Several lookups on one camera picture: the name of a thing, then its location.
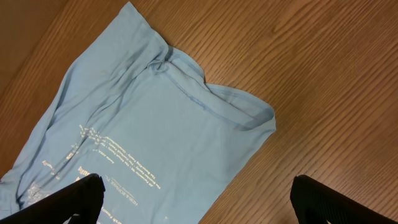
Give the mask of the light blue printed t-shirt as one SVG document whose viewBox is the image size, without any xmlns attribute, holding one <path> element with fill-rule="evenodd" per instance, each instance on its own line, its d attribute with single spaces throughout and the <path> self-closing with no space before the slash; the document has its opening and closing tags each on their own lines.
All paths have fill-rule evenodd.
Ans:
<svg viewBox="0 0 398 224">
<path fill-rule="evenodd" d="M 275 129 L 270 105 L 206 83 L 127 3 L 71 64 L 2 177 L 1 216 L 96 173 L 100 223 L 198 223 Z"/>
</svg>

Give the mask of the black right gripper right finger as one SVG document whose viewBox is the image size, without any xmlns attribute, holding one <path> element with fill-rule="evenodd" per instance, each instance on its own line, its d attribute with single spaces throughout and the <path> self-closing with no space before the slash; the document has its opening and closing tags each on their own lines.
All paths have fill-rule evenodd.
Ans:
<svg viewBox="0 0 398 224">
<path fill-rule="evenodd" d="M 290 201 L 300 224 L 397 224 L 307 175 L 294 177 Z"/>
</svg>

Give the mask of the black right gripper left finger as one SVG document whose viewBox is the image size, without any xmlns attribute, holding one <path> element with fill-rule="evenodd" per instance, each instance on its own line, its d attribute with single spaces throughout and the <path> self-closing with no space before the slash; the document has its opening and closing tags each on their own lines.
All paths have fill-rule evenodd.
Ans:
<svg viewBox="0 0 398 224">
<path fill-rule="evenodd" d="M 90 174 L 21 211 L 1 224 L 95 224 L 106 189 L 98 174 Z"/>
</svg>

